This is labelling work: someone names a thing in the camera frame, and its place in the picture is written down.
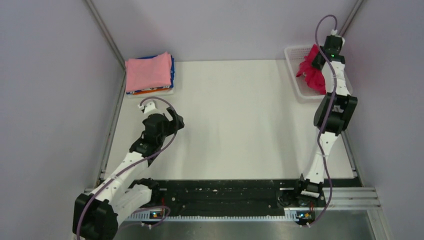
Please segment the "crimson red t shirt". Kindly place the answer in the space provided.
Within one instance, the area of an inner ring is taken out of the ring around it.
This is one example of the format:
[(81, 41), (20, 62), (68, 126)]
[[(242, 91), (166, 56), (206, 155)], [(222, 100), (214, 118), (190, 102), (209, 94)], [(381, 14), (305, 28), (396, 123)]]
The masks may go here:
[(308, 55), (304, 57), (304, 61), (299, 64), (299, 70), (295, 76), (304, 76), (304, 82), (310, 89), (316, 91), (320, 95), (324, 95), (326, 93), (325, 78), (321, 71), (312, 65), (318, 53), (318, 46), (314, 44)]

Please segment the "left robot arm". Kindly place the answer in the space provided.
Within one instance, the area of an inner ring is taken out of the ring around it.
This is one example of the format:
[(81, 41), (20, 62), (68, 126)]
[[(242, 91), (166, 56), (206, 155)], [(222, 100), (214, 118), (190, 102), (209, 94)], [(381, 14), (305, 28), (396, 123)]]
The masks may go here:
[(136, 178), (168, 146), (167, 137), (175, 138), (184, 128), (184, 119), (169, 106), (167, 112), (151, 113), (142, 122), (144, 131), (130, 146), (120, 165), (90, 193), (81, 193), (75, 200), (72, 232), (86, 240), (112, 240), (121, 224), (143, 205), (154, 207), (160, 193), (152, 179)]

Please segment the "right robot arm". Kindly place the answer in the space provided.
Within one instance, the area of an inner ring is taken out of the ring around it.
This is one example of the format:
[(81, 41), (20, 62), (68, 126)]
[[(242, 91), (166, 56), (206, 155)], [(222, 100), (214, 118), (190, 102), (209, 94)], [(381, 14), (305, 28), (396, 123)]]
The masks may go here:
[(305, 102), (320, 101), (313, 115), (316, 139), (308, 164), (294, 189), (277, 198), (284, 207), (318, 207), (326, 200), (325, 181), (332, 184), (330, 153), (358, 105), (345, 74), (346, 60), (341, 54), (344, 43), (342, 36), (332, 33), (323, 45), (315, 43), (284, 50), (295, 93)]

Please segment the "white folded t shirt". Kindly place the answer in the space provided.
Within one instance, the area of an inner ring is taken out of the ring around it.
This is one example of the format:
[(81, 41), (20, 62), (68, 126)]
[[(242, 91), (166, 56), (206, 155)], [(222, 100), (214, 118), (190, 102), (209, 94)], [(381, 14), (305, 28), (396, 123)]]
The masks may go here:
[(125, 94), (127, 98), (147, 98), (147, 97), (161, 97), (161, 96), (168, 96), (172, 95), (174, 93), (174, 89), (170, 88), (172, 90), (169, 91), (159, 91), (159, 92), (153, 92), (153, 93), (147, 93), (147, 94), (140, 94), (140, 95), (132, 95), (132, 94)]

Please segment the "white plastic basket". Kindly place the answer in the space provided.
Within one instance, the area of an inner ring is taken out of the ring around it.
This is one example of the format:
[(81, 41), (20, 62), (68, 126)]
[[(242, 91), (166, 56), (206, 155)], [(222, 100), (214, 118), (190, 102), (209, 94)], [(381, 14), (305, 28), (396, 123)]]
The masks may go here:
[(300, 103), (319, 103), (323, 95), (308, 87), (303, 75), (296, 77), (300, 64), (305, 60), (312, 48), (311, 44), (289, 46), (284, 49), (284, 55), (292, 81), (293, 91)]

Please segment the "orange folded t shirt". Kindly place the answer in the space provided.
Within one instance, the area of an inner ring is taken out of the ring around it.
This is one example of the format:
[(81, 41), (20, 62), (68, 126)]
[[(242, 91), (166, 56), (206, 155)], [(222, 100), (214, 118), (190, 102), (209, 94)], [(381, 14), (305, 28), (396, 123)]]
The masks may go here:
[(133, 92), (128, 93), (129, 95), (143, 95), (143, 94), (150, 94), (150, 93), (156, 93), (156, 92), (167, 92), (172, 90), (172, 88), (154, 88), (154, 89), (144, 89), (144, 90), (136, 90)]

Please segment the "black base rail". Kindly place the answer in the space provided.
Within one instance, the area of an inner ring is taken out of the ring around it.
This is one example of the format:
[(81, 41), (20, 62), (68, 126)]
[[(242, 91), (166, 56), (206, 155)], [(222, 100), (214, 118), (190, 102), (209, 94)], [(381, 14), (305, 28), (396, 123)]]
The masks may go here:
[(325, 206), (325, 196), (301, 196), (289, 179), (156, 180), (143, 207), (167, 206), (171, 217), (283, 216), (285, 208)]

